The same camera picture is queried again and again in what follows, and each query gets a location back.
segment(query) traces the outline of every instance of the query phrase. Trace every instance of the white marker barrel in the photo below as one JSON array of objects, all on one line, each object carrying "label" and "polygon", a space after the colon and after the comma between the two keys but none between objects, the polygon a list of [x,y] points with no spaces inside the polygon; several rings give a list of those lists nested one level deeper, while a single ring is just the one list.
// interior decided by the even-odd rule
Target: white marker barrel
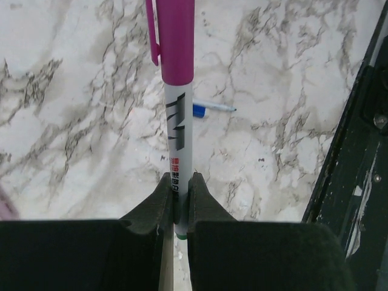
[{"label": "white marker barrel", "polygon": [[193,176],[193,87],[164,84],[175,233],[187,238],[188,193]]}]

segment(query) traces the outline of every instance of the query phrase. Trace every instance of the marker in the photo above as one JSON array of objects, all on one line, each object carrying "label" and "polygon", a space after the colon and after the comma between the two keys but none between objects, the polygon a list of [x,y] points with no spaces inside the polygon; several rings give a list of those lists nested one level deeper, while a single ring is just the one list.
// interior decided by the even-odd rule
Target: marker
[{"label": "marker", "polygon": [[161,58],[173,213],[175,233],[179,239],[187,238],[188,192],[193,175],[194,1],[156,0],[157,44],[152,0],[145,0],[151,59],[158,65],[158,56]]},{"label": "marker", "polygon": [[220,111],[234,112],[237,110],[236,107],[233,107],[233,106],[218,104],[218,103],[205,101],[205,100],[199,100],[196,98],[193,98],[193,103],[198,106],[202,106],[202,107],[214,109],[214,110],[220,110]]}]

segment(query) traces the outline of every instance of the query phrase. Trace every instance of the black logo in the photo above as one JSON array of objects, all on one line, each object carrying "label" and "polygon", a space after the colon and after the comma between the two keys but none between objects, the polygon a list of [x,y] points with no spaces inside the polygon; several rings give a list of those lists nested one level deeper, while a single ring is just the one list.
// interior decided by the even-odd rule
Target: black logo
[{"label": "black logo", "polygon": [[173,127],[172,135],[169,135],[169,146],[175,150],[184,148],[184,125],[179,126],[184,120],[185,115],[185,93],[178,96],[176,101],[166,104],[167,125]]}]

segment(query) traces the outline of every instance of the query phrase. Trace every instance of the screw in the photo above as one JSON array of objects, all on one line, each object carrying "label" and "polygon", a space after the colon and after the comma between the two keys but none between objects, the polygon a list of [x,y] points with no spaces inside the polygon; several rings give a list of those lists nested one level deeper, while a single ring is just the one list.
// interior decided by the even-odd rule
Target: screw
[{"label": "screw", "polygon": [[381,176],[379,174],[376,174],[374,177],[373,177],[373,180],[376,182],[376,183],[379,183],[381,182]]},{"label": "screw", "polygon": [[373,123],[378,129],[382,129],[388,123],[388,118],[384,115],[376,114]]}]

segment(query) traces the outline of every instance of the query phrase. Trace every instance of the white marble table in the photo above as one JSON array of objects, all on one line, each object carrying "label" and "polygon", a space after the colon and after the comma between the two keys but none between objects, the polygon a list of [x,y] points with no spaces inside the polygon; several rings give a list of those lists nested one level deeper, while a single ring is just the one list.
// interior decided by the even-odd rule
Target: white marble table
[{"label": "white marble table", "polygon": [[[237,219],[299,221],[383,0],[197,0],[194,161]],[[0,2],[0,178],[22,219],[119,218],[168,171],[144,1]],[[175,290],[189,290],[176,242]]]}]

